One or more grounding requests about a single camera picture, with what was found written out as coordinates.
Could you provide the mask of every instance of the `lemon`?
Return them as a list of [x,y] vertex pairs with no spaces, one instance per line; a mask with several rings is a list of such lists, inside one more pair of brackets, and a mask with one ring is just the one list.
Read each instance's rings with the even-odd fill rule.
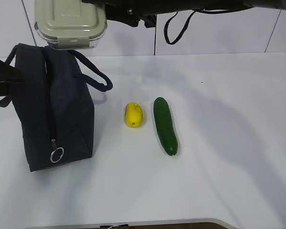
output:
[[140,105],[135,102],[126,105],[125,122],[129,127],[137,128],[141,126],[143,121],[143,110]]

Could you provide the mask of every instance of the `plastic container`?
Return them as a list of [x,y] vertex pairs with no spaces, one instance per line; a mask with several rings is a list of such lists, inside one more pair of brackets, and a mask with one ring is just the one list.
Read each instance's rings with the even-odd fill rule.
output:
[[35,0],[34,27],[54,49],[94,48],[107,28],[105,6],[81,0]]

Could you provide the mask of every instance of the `zipper pull ring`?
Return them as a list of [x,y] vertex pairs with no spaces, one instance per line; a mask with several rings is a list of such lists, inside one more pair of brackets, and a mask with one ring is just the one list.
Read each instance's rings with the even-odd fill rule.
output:
[[[57,147],[57,145],[56,145],[56,139],[51,139],[51,143],[52,143],[52,147],[53,147],[53,152],[51,153],[51,156],[50,156],[50,161],[52,162],[52,163],[57,163],[57,162],[59,162],[61,159],[62,159],[62,156],[64,155],[64,152],[65,152],[65,150],[64,150],[64,148],[62,148],[62,147]],[[57,160],[53,160],[53,155],[56,153],[56,152],[60,152],[61,153],[61,155],[59,156],[59,158],[57,159]]]

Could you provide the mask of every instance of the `green cucumber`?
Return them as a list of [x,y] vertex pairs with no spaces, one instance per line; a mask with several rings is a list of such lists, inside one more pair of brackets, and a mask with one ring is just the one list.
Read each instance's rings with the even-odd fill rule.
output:
[[167,101],[162,97],[154,101],[153,115],[163,149],[169,156],[176,155],[178,141],[173,127],[171,111]]

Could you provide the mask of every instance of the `bag handle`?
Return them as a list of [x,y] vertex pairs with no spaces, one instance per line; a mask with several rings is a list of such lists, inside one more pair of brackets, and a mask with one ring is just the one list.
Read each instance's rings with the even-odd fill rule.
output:
[[[6,58],[5,63],[10,65],[11,61],[14,59],[17,51],[17,45],[14,46],[9,56]],[[0,107],[7,107],[11,103],[11,96],[7,95],[3,99],[0,100]]]
[[87,57],[85,57],[83,54],[75,50],[69,50],[69,53],[74,55],[82,64],[84,64],[87,68],[89,68],[95,74],[102,77],[106,81],[107,85],[99,83],[95,79],[83,73],[78,76],[81,80],[83,80],[84,82],[86,82],[87,84],[89,84],[90,86],[94,87],[95,89],[101,92],[106,92],[113,88],[113,84],[111,80],[108,78],[108,76],[102,73],[91,61],[87,59]]

